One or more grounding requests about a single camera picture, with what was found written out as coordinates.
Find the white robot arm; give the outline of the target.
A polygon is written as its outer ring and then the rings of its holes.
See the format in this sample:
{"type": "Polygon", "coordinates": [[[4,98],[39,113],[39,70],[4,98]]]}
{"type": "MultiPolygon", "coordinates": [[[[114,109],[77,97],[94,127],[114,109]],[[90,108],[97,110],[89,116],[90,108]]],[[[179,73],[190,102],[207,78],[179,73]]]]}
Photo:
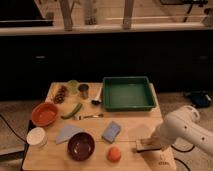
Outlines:
{"type": "Polygon", "coordinates": [[[198,110],[190,105],[182,106],[168,113],[152,133],[160,144],[167,148],[182,138],[213,157],[213,132],[199,126],[198,110]]]}

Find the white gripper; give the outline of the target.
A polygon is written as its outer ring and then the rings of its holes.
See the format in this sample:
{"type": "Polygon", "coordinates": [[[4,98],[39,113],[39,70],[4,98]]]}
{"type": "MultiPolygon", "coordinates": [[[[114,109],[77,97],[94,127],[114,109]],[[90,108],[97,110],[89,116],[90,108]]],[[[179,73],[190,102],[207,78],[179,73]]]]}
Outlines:
{"type": "Polygon", "coordinates": [[[162,151],[165,151],[166,149],[170,147],[169,136],[166,133],[154,131],[151,137],[156,139],[159,142],[162,151]]]}

